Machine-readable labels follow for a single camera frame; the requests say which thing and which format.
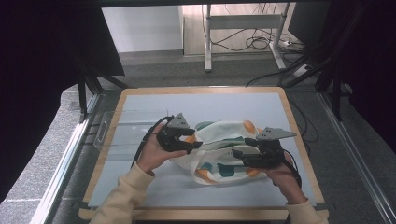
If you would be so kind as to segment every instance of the hand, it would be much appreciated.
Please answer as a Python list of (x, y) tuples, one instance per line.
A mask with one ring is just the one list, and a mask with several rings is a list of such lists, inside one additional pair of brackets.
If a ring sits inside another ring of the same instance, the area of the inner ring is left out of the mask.
[[(285, 153), (285, 158), (292, 164), (292, 160), (289, 154)], [(283, 163), (274, 169), (260, 169), (265, 172), (269, 178), (271, 178), (276, 184), (280, 192), (288, 200), (288, 204), (305, 203), (306, 197), (298, 186), (297, 180), (294, 178), (291, 170)]]
[(162, 127), (163, 124), (159, 124), (154, 129), (153, 134), (149, 137), (143, 147), (139, 160), (136, 162), (140, 169), (149, 175), (154, 175), (152, 170), (161, 166), (165, 161), (172, 158), (182, 157), (187, 154), (187, 151), (185, 150), (167, 152), (160, 146), (155, 133), (158, 133)]

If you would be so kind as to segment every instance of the beige sleeve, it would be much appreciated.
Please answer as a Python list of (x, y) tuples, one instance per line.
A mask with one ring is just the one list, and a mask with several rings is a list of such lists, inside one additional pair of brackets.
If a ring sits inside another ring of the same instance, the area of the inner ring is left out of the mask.
[(146, 198), (146, 189), (154, 176), (143, 172), (136, 164), (110, 192), (104, 203), (96, 209), (90, 223), (131, 224), (134, 209)]
[(328, 224), (326, 217), (320, 216), (311, 202), (300, 204), (286, 204), (291, 217), (291, 224)]

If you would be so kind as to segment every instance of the white wall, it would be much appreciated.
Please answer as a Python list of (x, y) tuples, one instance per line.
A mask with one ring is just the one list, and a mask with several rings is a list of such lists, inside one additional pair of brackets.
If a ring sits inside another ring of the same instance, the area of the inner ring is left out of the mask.
[(179, 6), (107, 7), (102, 11), (118, 53), (183, 49)]

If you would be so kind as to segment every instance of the orange spot on fabric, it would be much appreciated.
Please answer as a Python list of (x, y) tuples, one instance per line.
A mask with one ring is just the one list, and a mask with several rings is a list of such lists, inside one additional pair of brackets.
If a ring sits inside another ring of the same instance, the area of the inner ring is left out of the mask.
[(255, 175), (258, 175), (261, 171), (253, 168), (247, 168), (246, 173), (248, 176), (253, 177)]
[(255, 134), (255, 129), (256, 127), (254, 127), (254, 124), (250, 121), (250, 120), (244, 120), (244, 126), (245, 129), (249, 132), (249, 133), (253, 133)]
[(213, 180), (211, 180), (211, 179), (209, 178), (209, 175), (208, 175), (209, 171), (206, 170), (206, 169), (198, 169), (198, 170), (195, 170), (195, 173), (197, 173), (198, 175), (200, 175), (201, 178), (204, 179), (204, 180), (205, 180), (206, 182), (208, 182), (208, 183), (211, 183), (211, 184), (217, 184), (217, 183), (218, 183), (218, 182), (213, 181)]
[(191, 136), (187, 136), (186, 139), (184, 139), (185, 142), (187, 143), (193, 143), (195, 142), (197, 139), (195, 137), (195, 134), (191, 135)]

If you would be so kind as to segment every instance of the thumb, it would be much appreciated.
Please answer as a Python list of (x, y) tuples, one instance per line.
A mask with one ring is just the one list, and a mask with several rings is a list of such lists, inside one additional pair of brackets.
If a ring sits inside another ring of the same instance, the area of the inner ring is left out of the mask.
[(172, 159), (172, 158), (182, 157), (182, 156), (184, 156), (184, 155), (186, 155), (186, 154), (187, 154), (187, 151), (186, 151), (186, 150), (182, 150), (182, 151), (173, 151), (173, 152), (169, 152), (169, 153), (167, 154), (167, 158), (168, 158), (168, 160), (169, 160), (169, 159)]

